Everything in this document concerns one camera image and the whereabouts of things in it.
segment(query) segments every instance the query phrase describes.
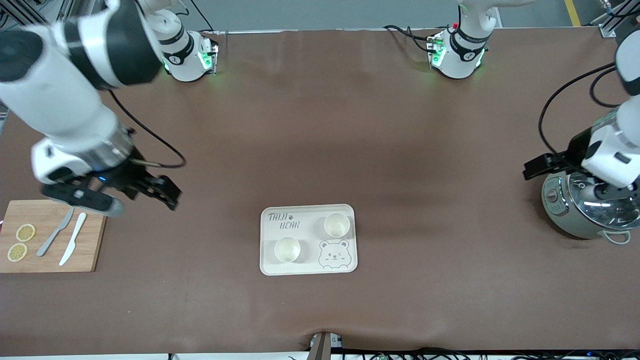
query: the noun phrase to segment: brown table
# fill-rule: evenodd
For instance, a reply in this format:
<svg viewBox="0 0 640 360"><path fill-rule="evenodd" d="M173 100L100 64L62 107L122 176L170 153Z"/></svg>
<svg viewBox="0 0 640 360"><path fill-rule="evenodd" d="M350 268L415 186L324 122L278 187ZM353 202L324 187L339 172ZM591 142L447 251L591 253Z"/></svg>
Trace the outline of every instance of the brown table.
<svg viewBox="0 0 640 360"><path fill-rule="evenodd" d="M215 77L118 90L189 160L166 171L184 191L178 211L125 201L94 273L0 276L0 355L301 350L319 331L360 348L640 347L640 238L568 237L541 207L543 179L520 173L545 151L547 97L616 44L566 28L498 30L490 45L453 81L387 32L233 35ZM550 109L560 148L606 112L588 85ZM598 93L624 98L614 76ZM0 208L41 197L39 138L8 120ZM145 133L135 141L173 159ZM356 213L354 272L261 274L264 208L342 202Z"/></svg>

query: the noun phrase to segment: knife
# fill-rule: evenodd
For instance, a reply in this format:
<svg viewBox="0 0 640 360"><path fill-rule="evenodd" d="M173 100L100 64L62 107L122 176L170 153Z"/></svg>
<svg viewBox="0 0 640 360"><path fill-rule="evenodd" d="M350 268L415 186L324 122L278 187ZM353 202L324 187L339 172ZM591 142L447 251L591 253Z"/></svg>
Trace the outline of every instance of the knife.
<svg viewBox="0 0 640 360"><path fill-rule="evenodd" d="M67 245L67 249L65 250L65 254L62 255L62 259L60 260L59 266L64 265L67 260L71 257L74 250L76 249L76 238L78 237L78 233L80 233L80 228L84 224L84 220L86 219L86 213L80 213L78 215L78 221L76 222L76 228L74 229L73 235L71 235L71 240L69 240L69 245Z"/></svg>
<svg viewBox="0 0 640 360"><path fill-rule="evenodd" d="M53 234L51 234L51 236L47 239L47 241L45 241L45 243L42 244L42 246L38 249L38 252L36 252L36 256L43 256L47 252L47 250L49 250L51 243L53 243L53 240L56 238L58 233L64 230L64 228L66 228L67 225L69 225L69 222L71 221L71 217L73 215L74 215L74 207L72 206L69 209L69 212L65 215L65 218L62 219L62 221L60 222L60 225L58 225L58 228L53 231Z"/></svg>

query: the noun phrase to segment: lemon slice with yellow rind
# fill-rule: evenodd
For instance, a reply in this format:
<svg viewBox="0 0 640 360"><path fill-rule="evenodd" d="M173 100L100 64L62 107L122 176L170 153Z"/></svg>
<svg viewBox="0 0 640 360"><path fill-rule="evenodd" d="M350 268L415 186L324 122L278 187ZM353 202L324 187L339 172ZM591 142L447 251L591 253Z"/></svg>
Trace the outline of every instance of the lemon slice with yellow rind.
<svg viewBox="0 0 640 360"><path fill-rule="evenodd" d="M9 248L9 251L6 253L6 257L9 259L9 261L14 263L16 261L24 259L24 257L27 256L27 250L27 245L23 243L13 244L13 246L11 246Z"/></svg>
<svg viewBox="0 0 640 360"><path fill-rule="evenodd" d="M31 224L24 224L18 228L18 231L15 232L15 238L18 241L29 241L33 239L36 234L36 227Z"/></svg>

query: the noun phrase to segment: bear drawing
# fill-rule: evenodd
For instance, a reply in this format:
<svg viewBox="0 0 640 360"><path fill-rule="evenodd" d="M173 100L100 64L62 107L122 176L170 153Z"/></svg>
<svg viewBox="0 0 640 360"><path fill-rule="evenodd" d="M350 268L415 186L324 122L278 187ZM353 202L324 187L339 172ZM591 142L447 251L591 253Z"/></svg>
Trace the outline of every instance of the bear drawing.
<svg viewBox="0 0 640 360"><path fill-rule="evenodd" d="M322 269L348 267L351 264L351 254L349 254L348 247L349 242L346 240L341 240L338 243L322 241L320 243L320 258L318 259Z"/></svg>

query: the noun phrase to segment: cutting board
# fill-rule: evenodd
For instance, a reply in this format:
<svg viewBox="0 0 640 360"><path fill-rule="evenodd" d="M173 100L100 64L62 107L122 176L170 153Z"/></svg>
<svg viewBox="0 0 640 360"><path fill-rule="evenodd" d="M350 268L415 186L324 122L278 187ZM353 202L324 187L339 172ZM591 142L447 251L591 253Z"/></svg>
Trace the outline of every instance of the cutting board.
<svg viewBox="0 0 640 360"><path fill-rule="evenodd" d="M60 231L47 253L41 258L36 256L40 246L60 225L68 211L69 205L51 200L14 200L9 202L0 232L0 273L92 272L98 259L106 217L91 211L75 209L69 225ZM78 215L82 212L85 212L87 217L76 238L76 249L69 260L63 266L59 266L58 263L67 249L71 234L74 232ZM19 242L15 238L15 232L24 224L34 225L36 234L33 239L24 243L28 247L27 256L12 263L7 258L7 252L13 244Z"/></svg>

